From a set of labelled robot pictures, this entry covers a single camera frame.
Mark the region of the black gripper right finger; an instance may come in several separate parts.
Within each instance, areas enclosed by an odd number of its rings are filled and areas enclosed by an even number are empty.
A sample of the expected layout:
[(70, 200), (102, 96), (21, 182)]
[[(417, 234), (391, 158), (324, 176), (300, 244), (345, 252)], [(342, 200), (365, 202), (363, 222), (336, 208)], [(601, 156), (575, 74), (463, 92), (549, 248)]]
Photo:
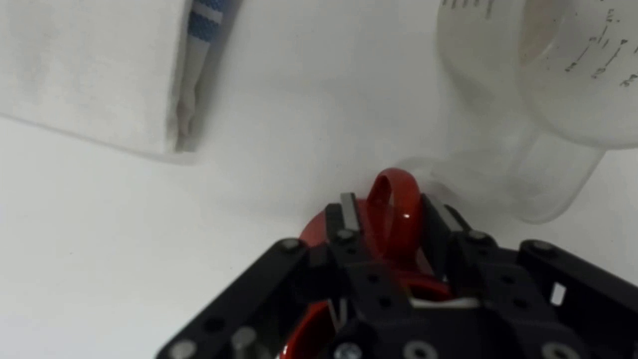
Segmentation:
[(423, 256), (439, 280), (455, 280), (481, 256), (491, 256), (495, 238), (471, 228), (451, 206), (433, 196), (423, 198), (425, 230), (421, 240)]

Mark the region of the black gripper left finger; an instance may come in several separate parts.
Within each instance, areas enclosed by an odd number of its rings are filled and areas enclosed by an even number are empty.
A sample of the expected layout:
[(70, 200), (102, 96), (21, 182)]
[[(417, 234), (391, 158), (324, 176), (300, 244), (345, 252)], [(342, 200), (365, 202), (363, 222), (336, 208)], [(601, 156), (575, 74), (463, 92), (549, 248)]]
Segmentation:
[(371, 270), (371, 252), (353, 194), (344, 194), (338, 204), (326, 208), (326, 230), (336, 268), (349, 280), (365, 280)]

